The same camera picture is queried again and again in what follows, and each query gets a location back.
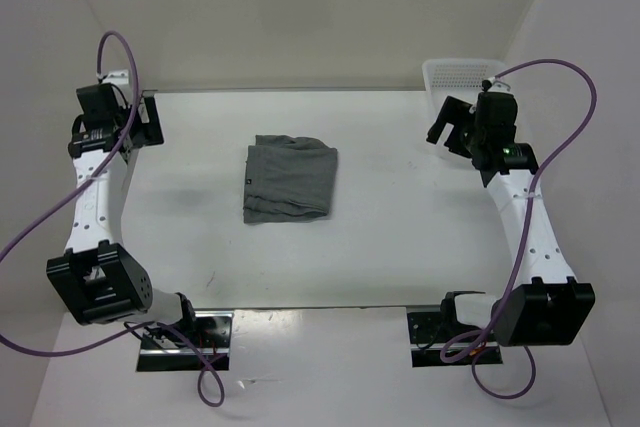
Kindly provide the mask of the grey shorts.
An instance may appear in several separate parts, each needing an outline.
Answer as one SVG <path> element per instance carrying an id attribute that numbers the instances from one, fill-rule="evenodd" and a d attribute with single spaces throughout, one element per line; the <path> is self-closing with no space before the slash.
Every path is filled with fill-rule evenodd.
<path id="1" fill-rule="evenodd" d="M 312 137 L 257 135 L 247 150 L 243 221 L 309 222 L 330 215 L 338 150 Z"/>

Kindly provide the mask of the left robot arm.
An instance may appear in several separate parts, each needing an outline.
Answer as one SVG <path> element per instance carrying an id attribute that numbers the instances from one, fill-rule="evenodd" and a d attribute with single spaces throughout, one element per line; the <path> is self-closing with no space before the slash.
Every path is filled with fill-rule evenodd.
<path id="1" fill-rule="evenodd" d="M 131 86 L 104 80 L 77 89 L 82 108 L 67 150 L 78 187 L 74 219 L 61 256 L 48 260 L 46 274 L 81 325 L 111 322 L 164 324 L 175 345 L 196 341 L 200 323 L 181 293 L 153 288 L 144 267 L 125 249 L 121 219 L 139 149 L 164 142 L 153 98 L 130 115 Z"/>

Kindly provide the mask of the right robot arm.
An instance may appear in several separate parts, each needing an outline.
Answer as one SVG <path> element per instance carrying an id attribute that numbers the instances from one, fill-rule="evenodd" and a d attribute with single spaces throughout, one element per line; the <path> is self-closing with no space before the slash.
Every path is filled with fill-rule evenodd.
<path id="1" fill-rule="evenodd" d="M 577 280 L 565 260 L 536 178 L 533 148 L 516 140 L 518 105 L 505 92 L 481 92 L 475 103 L 448 96 L 427 142 L 442 135 L 448 151 L 470 160 L 496 206 L 518 268 L 502 297 L 454 292 L 438 317 L 440 332 L 460 340 L 473 327 L 490 328 L 501 346 L 571 344 L 595 304 L 591 284 Z"/>

